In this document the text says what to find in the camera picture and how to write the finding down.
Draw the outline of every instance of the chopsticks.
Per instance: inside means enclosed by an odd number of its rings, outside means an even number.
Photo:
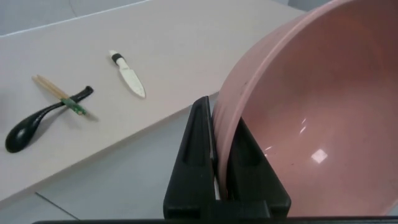
[[[72,109],[78,115],[87,115],[87,111],[74,102],[64,91],[55,86],[52,82],[47,80],[46,78],[37,75],[36,77],[32,77],[33,81],[38,83],[40,86],[44,87],[48,90],[53,96],[57,97],[62,103],[64,103],[67,107]]]

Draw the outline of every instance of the floor tile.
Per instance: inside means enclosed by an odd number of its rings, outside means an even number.
[[[74,17],[69,0],[1,0],[0,35]]]
[[[84,16],[141,1],[143,0],[70,0],[70,4],[77,16]]]
[[[31,224],[44,220],[72,220],[73,218],[37,195],[22,198],[0,210],[2,224]]]

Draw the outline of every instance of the knife handle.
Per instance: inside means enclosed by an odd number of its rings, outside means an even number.
[[[121,55],[121,54],[119,54],[119,53],[116,53],[116,54],[114,54],[114,55],[112,55],[112,61],[116,64],[116,65],[118,65],[118,63],[116,62],[119,58],[123,58],[124,59],[124,57]]]

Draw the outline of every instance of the knife blade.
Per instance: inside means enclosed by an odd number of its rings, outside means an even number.
[[[113,62],[119,66],[119,72],[122,75],[124,81],[127,83],[127,85],[130,87],[130,89],[140,96],[141,98],[145,98],[145,89],[144,86],[142,86],[141,81],[138,79],[137,74],[134,72],[133,69],[129,67],[129,65],[126,63],[124,57],[117,53],[115,50],[110,50],[109,54],[113,60]]]

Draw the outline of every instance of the table surface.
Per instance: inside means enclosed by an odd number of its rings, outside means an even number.
[[[264,0],[153,0],[0,38],[0,140],[33,112],[56,102],[41,74],[82,101],[99,122],[61,110],[43,121],[27,149],[0,149],[0,202],[32,192],[99,152],[216,93],[239,58],[301,11]],[[108,55],[124,55],[147,98],[126,88]]]

